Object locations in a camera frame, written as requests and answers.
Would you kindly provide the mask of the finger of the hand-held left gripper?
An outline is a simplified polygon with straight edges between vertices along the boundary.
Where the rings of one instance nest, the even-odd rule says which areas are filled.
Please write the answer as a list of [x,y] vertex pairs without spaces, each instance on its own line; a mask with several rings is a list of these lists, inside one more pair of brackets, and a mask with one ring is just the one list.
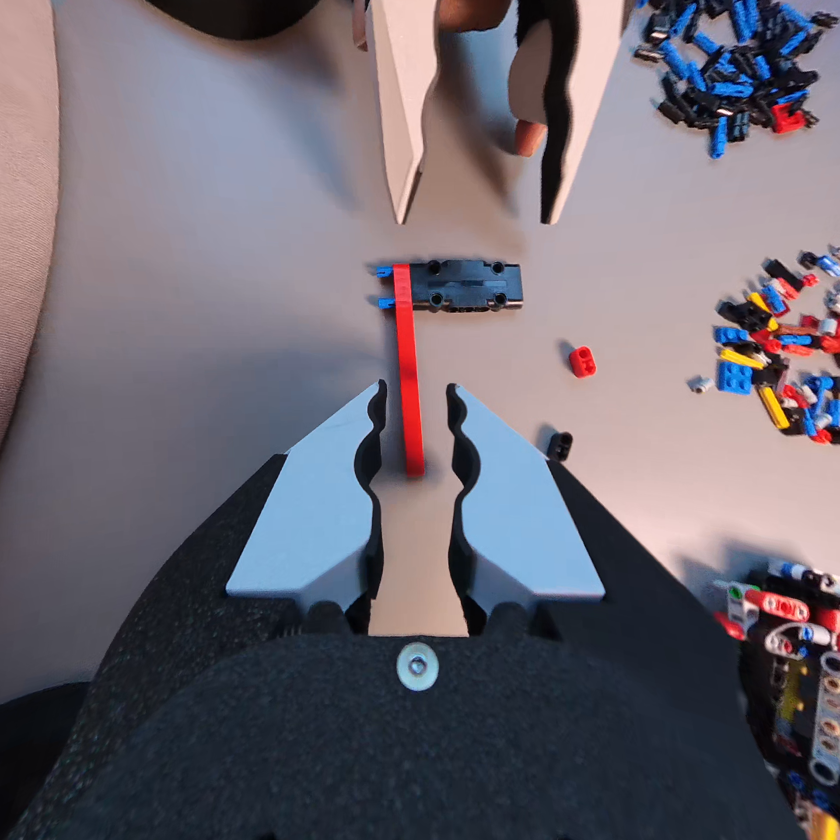
[[547,133],[539,147],[542,224],[560,219],[621,44],[624,13],[624,2],[518,3],[518,47],[531,26],[549,20]]
[[424,112],[439,74],[438,1],[370,1],[385,178],[395,220],[406,222],[426,154]]

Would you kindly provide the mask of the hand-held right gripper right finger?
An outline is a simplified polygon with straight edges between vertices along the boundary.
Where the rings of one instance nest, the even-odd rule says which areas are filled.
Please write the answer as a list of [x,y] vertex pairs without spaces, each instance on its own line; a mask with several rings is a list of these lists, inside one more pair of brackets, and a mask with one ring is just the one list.
[[600,602],[604,584],[548,459],[465,387],[447,387],[455,499],[451,580],[467,621],[500,604]]

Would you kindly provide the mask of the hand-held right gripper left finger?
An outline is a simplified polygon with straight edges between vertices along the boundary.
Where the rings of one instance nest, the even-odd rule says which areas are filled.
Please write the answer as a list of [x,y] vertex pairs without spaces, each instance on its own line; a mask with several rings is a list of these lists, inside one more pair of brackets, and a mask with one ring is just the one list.
[[286,452],[226,594],[318,602],[344,611],[375,599],[383,572],[382,466],[386,383],[379,380]]

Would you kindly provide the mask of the long red lego beam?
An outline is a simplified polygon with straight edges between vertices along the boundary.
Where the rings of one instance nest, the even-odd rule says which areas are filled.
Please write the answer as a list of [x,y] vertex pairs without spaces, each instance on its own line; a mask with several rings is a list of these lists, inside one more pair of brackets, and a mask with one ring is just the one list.
[[424,438],[417,378],[413,290],[408,264],[394,264],[393,286],[406,473],[410,477],[420,477],[425,473]]

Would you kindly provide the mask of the black lego frame block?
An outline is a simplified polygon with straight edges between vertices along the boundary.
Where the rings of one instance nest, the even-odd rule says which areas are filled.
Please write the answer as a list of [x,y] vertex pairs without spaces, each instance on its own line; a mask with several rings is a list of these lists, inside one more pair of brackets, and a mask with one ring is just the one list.
[[430,260],[412,267],[417,308],[446,312],[498,312],[523,306],[520,265],[499,260]]

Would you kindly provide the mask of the partly built lego car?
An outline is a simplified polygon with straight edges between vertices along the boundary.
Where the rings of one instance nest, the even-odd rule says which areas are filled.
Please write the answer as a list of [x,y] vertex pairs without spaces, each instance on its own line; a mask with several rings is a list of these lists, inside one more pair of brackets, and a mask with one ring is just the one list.
[[806,837],[838,839],[838,576],[771,559],[746,581],[712,585],[765,765]]

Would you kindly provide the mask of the person's left hand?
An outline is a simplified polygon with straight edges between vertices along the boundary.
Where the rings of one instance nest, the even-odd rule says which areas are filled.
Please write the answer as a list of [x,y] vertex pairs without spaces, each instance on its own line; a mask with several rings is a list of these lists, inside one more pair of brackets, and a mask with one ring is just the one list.
[[[441,1],[437,11],[439,30],[460,34],[496,28],[507,15],[510,5],[511,1]],[[513,141],[516,154],[523,158],[532,157],[546,133],[546,126],[519,119]]]

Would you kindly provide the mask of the pile of black blue pegs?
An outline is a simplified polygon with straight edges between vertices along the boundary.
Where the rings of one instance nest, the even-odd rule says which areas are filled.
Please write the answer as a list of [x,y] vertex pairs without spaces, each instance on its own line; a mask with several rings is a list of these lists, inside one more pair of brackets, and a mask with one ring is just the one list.
[[[641,1],[631,9],[648,11],[633,58],[661,70],[657,113],[704,133],[713,161],[752,129],[781,137],[818,124],[807,105],[820,74],[800,60],[838,26],[837,15],[767,1]],[[774,133],[770,109],[796,100],[808,128]]]

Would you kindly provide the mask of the pile of mixed coloured bricks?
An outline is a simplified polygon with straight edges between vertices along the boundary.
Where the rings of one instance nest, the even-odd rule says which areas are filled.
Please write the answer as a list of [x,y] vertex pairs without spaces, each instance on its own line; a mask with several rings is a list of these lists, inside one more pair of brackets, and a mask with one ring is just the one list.
[[743,299],[720,301],[715,386],[755,394],[773,427],[820,446],[839,444],[838,246],[804,250],[797,269],[766,259]]

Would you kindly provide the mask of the person's black trousers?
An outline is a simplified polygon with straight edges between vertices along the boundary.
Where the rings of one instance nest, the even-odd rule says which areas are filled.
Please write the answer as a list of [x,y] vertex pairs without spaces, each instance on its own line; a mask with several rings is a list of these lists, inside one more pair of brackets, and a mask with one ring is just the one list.
[[1,838],[6,838],[55,766],[89,682],[18,697],[1,706]]

